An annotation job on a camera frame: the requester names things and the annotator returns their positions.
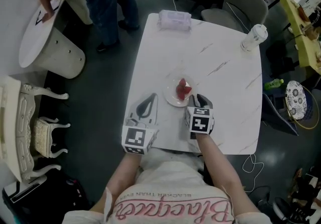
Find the green bottle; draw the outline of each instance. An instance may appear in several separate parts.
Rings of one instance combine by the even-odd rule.
[[[264,84],[264,89],[265,90],[270,90],[273,88],[278,88],[280,87],[282,84],[284,83],[283,79],[278,79],[276,78],[275,80],[271,81],[271,82],[267,82]]]

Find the white marble table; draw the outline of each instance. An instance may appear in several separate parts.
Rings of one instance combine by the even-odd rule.
[[[132,76],[125,117],[142,94],[159,96],[159,133],[153,147],[200,152],[188,138],[184,109],[167,103],[166,78],[173,73],[190,76],[197,91],[213,103],[215,126],[211,137],[224,154],[255,153],[262,105],[259,48],[243,52],[245,34],[219,25],[192,20],[192,31],[158,30],[158,14],[150,14]]]
[[[40,21],[36,25],[39,11],[45,12],[42,5],[32,16],[20,45],[19,64],[22,68],[35,64],[65,78],[74,78],[83,69],[86,59],[84,52],[54,27],[64,1],[60,1],[55,15],[44,23]],[[77,1],[82,7],[77,8],[76,3],[71,5],[74,9],[82,9],[82,11],[77,10],[76,13],[84,21],[85,16],[88,15],[88,9],[83,5],[83,1]]]

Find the jeans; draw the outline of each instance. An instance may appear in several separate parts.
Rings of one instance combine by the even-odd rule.
[[[86,0],[90,18],[98,29],[104,45],[118,40],[117,3],[121,6],[125,23],[132,28],[138,27],[138,9],[135,0]]]

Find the white cup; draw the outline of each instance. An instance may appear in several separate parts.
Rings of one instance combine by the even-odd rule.
[[[256,24],[241,42],[243,51],[250,52],[267,39],[267,30],[264,25]]]

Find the person's right hand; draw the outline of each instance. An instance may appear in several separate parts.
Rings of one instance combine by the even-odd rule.
[[[45,15],[42,18],[42,22],[46,22],[47,20],[51,19],[53,15],[55,15],[55,11],[45,13]]]

